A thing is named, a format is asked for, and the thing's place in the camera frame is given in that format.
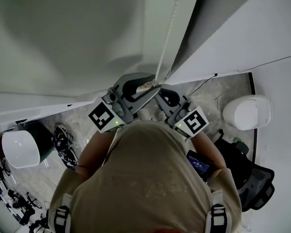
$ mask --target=black cable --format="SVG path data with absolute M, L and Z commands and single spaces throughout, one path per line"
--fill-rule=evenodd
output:
M 263 65 L 267 65 L 267 64 L 270 64 L 270 63 L 274 63 L 274 62 L 276 62 L 276 61 L 280 61 L 280 60 L 284 60 L 284 59 L 288 59 L 288 58 L 291 58 L 291 56 L 288 56 L 288 57 L 284 57 L 284 58 L 281 58 L 281 59 L 278 59 L 278 60 L 274 60 L 274 61 L 271 61 L 271 62 L 267 62 L 267 63 L 264 63 L 264 64 L 262 64 L 262 65 L 258 65 L 258 66 L 256 66 L 256 67 L 253 67 L 253 68 L 249 68 L 249 69 L 246 69 L 246 70 L 244 70 L 244 71 L 238 71 L 238 72 L 246 72 L 246 71 L 248 71 L 248 70 L 251 70 L 251 69 L 254 69 L 254 68 L 257 68 L 257 67 L 261 67 L 261 66 L 263 66 Z
M 195 91 L 197 91 L 199 88 L 201 88 L 202 87 L 202 85 L 204 84 L 204 83 L 206 83 L 207 81 L 209 81 L 209 80 L 211 80 L 212 78 L 214 78 L 214 77 L 217 77 L 218 76 L 218 74 L 217 73 L 215 73 L 211 78 L 209 78 L 209 79 L 207 79 L 205 82 L 203 82 Z

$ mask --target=floor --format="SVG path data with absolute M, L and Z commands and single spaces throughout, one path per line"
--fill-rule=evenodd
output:
M 187 94 L 198 88 L 204 81 L 180 84 Z M 248 158 L 252 156 L 253 130 L 239 131 L 227 125 L 222 118 L 224 106 L 231 100 L 251 94 L 248 74 L 238 74 L 211 79 L 191 96 L 195 105 L 201 106 L 209 125 L 204 130 L 212 141 L 218 137 L 218 130 L 225 132 L 224 139 L 232 142 L 235 137 L 240 138 L 248 147 Z M 56 123 L 63 123 L 72 132 L 75 138 L 73 149 L 77 156 L 80 156 L 85 145 L 95 133 L 94 124 L 88 114 L 92 111 L 91 105 L 86 105 L 56 115 L 41 119 L 41 122 L 53 132 Z M 155 101 L 151 101 L 145 108 L 138 112 L 141 120 L 164 120 L 164 114 L 158 108 Z M 190 141 L 186 142 L 187 150 L 193 149 Z M 54 151 L 45 162 L 36 167 L 14 169 L 11 168 L 12 176 L 9 178 L 11 186 L 21 194 L 30 192 L 37 198 L 37 204 L 46 210 L 52 198 L 56 185 L 65 170 L 61 159 Z

